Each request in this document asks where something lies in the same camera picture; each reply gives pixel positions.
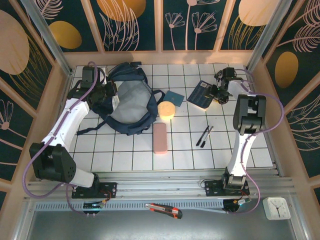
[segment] pink eraser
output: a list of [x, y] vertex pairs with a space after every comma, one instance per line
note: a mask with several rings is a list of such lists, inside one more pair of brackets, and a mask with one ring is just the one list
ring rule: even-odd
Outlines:
[[166, 154], [168, 152], [167, 125], [155, 123], [153, 125], [153, 152], [155, 154]]

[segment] navy blue backpack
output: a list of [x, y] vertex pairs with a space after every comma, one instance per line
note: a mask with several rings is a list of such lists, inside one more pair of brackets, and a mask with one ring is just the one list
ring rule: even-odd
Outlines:
[[[158, 104], [161, 103], [165, 94], [161, 90], [152, 91], [148, 86], [148, 79], [141, 67], [141, 62], [124, 62], [114, 67], [107, 81], [114, 81], [118, 86], [117, 97], [119, 103], [115, 110], [110, 113], [109, 99], [95, 104], [92, 110], [103, 119], [97, 127], [78, 131], [82, 135], [92, 130], [98, 130], [104, 124], [112, 129], [128, 136], [141, 134], [148, 130], [158, 116]], [[156, 101], [155, 94], [161, 93], [161, 98]]]

